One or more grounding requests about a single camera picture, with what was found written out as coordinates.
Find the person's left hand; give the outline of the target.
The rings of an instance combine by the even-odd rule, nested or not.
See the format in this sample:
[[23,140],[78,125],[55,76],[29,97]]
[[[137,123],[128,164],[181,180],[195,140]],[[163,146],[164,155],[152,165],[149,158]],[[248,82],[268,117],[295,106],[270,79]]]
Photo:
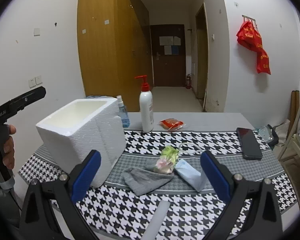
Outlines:
[[16,133],[16,128],[13,125],[8,125],[9,127],[9,138],[4,143],[3,149],[4,149],[4,157],[3,157],[3,163],[4,165],[9,169],[12,170],[15,165],[15,158],[14,158],[14,141],[12,138],[12,135]]

